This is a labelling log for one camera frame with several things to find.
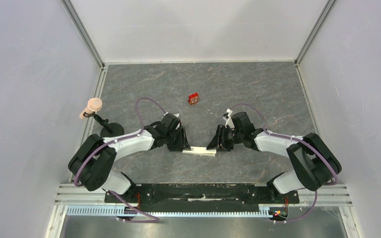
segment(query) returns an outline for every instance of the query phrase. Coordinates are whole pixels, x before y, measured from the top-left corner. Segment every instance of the gray marble tabletop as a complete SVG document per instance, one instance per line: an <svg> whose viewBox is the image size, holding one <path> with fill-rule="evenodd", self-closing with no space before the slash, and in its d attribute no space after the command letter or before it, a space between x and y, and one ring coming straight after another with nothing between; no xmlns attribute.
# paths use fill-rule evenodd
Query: gray marble tabletop
<svg viewBox="0 0 381 238"><path fill-rule="evenodd" d="M188 95L197 92L200 101L188 104ZM263 112L267 128L289 135L314 131L309 109L292 62L234 62L111 65L104 83L103 108L99 115L118 122L126 133L139 129L135 101L150 97L165 110L179 113L191 146L207 146L215 135L222 115L237 103L250 103ZM149 101L139 104L144 123L163 117ZM261 118L246 111L261 127ZM99 133L95 125L94 133ZM232 152L215 157L169 152L167 147L129 155L114 168L134 182L267 182L280 172L292 169L290 161L269 152L257 152L235 145Z"/></svg>

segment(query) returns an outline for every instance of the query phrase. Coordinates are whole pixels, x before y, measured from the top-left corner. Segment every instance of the white wall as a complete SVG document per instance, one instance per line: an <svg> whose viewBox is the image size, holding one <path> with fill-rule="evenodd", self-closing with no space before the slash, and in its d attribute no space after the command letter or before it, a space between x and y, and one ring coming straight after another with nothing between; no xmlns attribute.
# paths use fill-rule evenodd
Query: white wall
<svg viewBox="0 0 381 238"><path fill-rule="evenodd" d="M381 237L381 1L338 1L301 73L363 235Z"/></svg>
<svg viewBox="0 0 381 238"><path fill-rule="evenodd" d="M326 0L73 0L105 62L294 60Z"/></svg>
<svg viewBox="0 0 381 238"><path fill-rule="evenodd" d="M0 0L0 238L44 236L98 67L59 0Z"/></svg>

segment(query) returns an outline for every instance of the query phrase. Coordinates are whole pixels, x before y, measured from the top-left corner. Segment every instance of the beige cup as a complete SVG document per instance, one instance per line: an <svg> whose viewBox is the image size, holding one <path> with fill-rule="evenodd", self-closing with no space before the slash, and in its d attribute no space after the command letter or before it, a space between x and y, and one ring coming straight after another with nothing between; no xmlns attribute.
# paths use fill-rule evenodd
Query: beige cup
<svg viewBox="0 0 381 238"><path fill-rule="evenodd" d="M103 101L99 98L92 98L88 100L87 106L82 110L81 114L79 115L80 119L85 119L84 113L92 114L94 112L98 112L101 107L103 106Z"/></svg>

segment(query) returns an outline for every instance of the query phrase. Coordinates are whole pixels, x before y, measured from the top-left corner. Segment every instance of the black round base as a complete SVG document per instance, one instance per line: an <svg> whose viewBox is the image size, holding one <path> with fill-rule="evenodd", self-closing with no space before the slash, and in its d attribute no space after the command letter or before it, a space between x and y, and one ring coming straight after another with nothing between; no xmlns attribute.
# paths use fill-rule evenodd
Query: black round base
<svg viewBox="0 0 381 238"><path fill-rule="evenodd" d="M109 123L107 126L112 130L112 133L109 133L105 128L101 129L100 137L115 137L115 136L121 136L125 134L124 128L116 122Z"/></svg>

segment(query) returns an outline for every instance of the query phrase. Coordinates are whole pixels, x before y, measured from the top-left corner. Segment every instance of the robotic arm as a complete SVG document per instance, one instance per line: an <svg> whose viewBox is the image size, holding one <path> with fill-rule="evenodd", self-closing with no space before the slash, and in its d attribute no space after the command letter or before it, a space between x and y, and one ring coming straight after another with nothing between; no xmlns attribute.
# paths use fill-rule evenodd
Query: robotic arm
<svg viewBox="0 0 381 238"><path fill-rule="evenodd" d="M92 158L86 164L80 172L79 180L89 191L103 188L117 194L124 194L131 183L124 174L112 171L113 163L116 160L138 151L152 150L165 144L170 151L191 149L186 138L185 127L181 125L180 119L171 113L165 114L161 121L145 126L141 134L139 132L120 137L101 138L97 134L89 136L69 162L69 170L76 175L85 159L93 151L109 141L114 141L96 154L99 156L97 159Z"/></svg>
<svg viewBox="0 0 381 238"><path fill-rule="evenodd" d="M295 140L274 137L262 128L255 129L246 112L232 115L230 109L224 114L225 125L218 125L216 135L207 146L207 150L231 151L234 144L243 143L245 147L256 151L268 151L290 159L294 170L272 178L267 186L273 197L292 190L307 188L316 191L332 179L326 165L305 145ZM306 136L293 136L313 146L322 154L336 174L341 172L341 165L321 138L315 133Z"/></svg>

